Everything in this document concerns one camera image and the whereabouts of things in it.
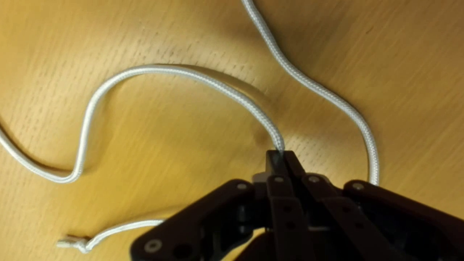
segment screw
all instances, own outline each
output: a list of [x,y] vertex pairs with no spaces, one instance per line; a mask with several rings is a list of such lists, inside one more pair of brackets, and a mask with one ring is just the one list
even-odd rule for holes
[[283,183],[285,178],[282,178],[282,177],[275,177],[275,181],[276,181],[276,183]]
[[310,175],[310,177],[308,177],[308,181],[311,181],[311,183],[320,183],[320,178],[318,178],[317,175]]
[[163,248],[163,242],[160,239],[151,239],[146,244],[146,252],[156,254]]
[[353,184],[353,189],[356,189],[356,190],[365,190],[365,184],[362,184],[362,183],[354,183],[354,184]]
[[240,189],[240,190],[247,190],[249,186],[247,186],[247,184],[238,184],[237,189]]

